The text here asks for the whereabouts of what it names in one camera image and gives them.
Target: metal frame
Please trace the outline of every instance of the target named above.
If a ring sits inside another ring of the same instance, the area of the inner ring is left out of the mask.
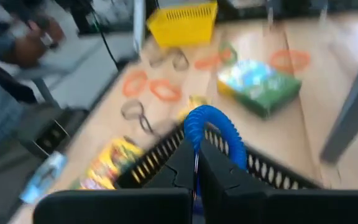
[[[336,164],[358,134],[358,75],[320,154],[321,160]]]

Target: wooden table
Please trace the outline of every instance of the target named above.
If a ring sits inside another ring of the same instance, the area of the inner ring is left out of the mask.
[[[152,124],[175,119],[190,95],[206,95],[213,106],[232,119],[245,142],[309,178],[328,187],[334,185],[335,178],[330,175],[335,172],[320,164],[318,154],[358,72],[358,14],[331,16],[323,25],[317,19],[280,22],[272,30],[266,25],[267,21],[259,20],[217,26],[211,45],[183,48],[190,62],[190,68],[183,72],[174,71],[171,59],[151,68],[149,58],[157,50],[154,40],[148,40],[142,62],[124,70],[72,142],[67,151],[68,164],[51,192],[67,189],[111,138],[126,135],[144,149],[155,142],[138,121],[121,116],[121,106],[129,100],[122,94],[122,86],[126,76],[136,70],[146,71],[150,80],[167,78],[182,90],[183,96],[176,103],[162,102],[148,89],[138,97]],[[294,74],[303,82],[300,97],[264,121],[219,95],[216,71],[199,71],[193,64],[216,54],[222,38],[236,48],[239,59],[268,62],[272,53],[288,48],[309,52],[310,66]],[[24,205],[12,223],[31,223],[33,208]]]

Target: person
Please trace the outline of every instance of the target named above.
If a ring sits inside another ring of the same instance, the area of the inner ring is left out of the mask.
[[[63,39],[64,34],[58,23],[49,18],[48,35],[55,42]],[[44,32],[37,24],[29,21],[30,31],[23,37],[0,35],[0,60],[28,68],[36,66],[38,59],[47,51],[41,41]],[[20,104],[0,85],[0,142],[20,123],[26,112],[26,105]]]

